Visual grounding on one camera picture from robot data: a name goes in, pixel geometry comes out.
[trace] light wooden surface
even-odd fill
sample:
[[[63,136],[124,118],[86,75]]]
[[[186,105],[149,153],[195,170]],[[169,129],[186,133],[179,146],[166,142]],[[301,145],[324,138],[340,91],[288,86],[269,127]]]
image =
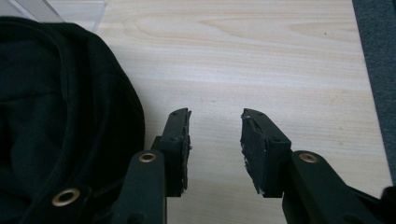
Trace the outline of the light wooden surface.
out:
[[[47,0],[65,21],[95,32],[106,8],[105,0]]]
[[[170,112],[192,111],[190,186],[168,223],[286,223],[245,170],[245,107],[348,185],[375,197],[390,185],[351,1],[107,0],[97,34],[138,92],[146,148]]]

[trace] metal grommet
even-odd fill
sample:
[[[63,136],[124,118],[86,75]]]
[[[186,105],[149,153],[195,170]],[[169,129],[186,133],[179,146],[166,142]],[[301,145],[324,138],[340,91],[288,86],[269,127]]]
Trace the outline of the metal grommet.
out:
[[[53,197],[52,204],[56,207],[66,206],[75,201],[79,197],[79,194],[79,189],[64,189]]]
[[[306,162],[311,162],[311,163],[315,163],[315,162],[319,161],[318,157],[312,155],[311,153],[307,153],[307,152],[300,154],[300,159],[303,161],[306,161]]]
[[[142,162],[151,162],[151,161],[155,161],[157,159],[157,156],[153,153],[145,153],[141,156],[139,156],[139,160]]]

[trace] black fabric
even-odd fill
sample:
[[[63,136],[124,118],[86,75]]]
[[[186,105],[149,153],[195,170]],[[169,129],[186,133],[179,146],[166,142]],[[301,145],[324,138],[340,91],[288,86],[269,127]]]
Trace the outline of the black fabric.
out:
[[[144,133],[139,99],[97,35],[0,18],[0,223],[61,186],[122,178]]]

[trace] wooden table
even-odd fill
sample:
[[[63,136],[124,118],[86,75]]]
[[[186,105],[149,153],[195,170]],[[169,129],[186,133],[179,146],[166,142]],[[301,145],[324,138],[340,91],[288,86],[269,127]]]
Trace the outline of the wooden table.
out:
[[[293,150],[322,155],[357,189],[390,185],[353,6],[347,0],[107,0],[97,34],[145,109],[146,148],[188,107],[190,186],[168,223],[286,223],[244,167],[243,108],[268,115]]]

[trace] blue carpet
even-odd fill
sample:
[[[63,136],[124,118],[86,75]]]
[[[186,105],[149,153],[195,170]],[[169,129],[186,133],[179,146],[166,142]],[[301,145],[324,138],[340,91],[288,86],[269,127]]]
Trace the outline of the blue carpet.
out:
[[[393,184],[396,185],[396,10],[392,0],[353,0]]]

